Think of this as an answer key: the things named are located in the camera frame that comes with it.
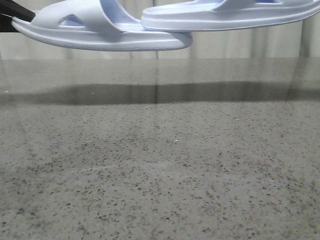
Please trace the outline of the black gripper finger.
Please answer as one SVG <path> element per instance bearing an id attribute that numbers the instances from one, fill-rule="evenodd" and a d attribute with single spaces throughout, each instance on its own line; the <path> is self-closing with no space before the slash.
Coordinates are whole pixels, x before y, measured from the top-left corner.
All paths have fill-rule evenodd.
<path id="1" fill-rule="evenodd" d="M 0 0 L 0 13 L 27 22 L 31 22 L 36 16 L 35 12 L 21 6 L 13 0 Z"/>

